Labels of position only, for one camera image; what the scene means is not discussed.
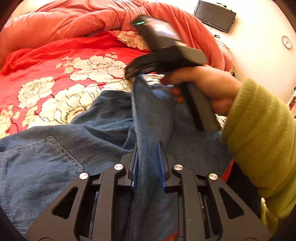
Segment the right green sleeve forearm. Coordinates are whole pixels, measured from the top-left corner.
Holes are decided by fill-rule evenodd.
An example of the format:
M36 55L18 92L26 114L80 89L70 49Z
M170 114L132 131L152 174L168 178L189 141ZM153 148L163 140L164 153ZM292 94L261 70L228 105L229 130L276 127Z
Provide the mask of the right green sleeve forearm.
M265 199L271 234L295 206L295 119L287 105L250 78L243 81L222 138L243 174Z

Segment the right hand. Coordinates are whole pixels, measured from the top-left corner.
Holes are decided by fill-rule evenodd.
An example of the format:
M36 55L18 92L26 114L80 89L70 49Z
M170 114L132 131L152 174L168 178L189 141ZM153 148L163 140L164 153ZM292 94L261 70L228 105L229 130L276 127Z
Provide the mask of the right hand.
M210 98L214 112L227 116L242 83L229 73L208 65L187 67L174 71L161 79L163 85L173 85L171 95L178 103L185 101L181 93L181 83L193 83Z

